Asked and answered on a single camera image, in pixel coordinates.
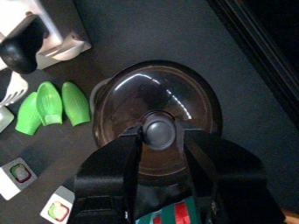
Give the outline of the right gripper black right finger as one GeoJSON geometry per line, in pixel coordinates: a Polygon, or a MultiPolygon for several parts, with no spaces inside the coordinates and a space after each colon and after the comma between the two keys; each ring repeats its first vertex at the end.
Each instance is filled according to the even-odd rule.
{"type": "Polygon", "coordinates": [[[261,159],[186,122],[175,129],[199,224],[285,224],[261,159]]]}

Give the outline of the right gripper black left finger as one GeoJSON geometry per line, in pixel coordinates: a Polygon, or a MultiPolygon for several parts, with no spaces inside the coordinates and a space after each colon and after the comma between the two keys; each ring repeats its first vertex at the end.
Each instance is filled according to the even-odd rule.
{"type": "Polygon", "coordinates": [[[68,224],[135,224],[142,124],[96,150],[74,181],[75,201],[68,224]]]}

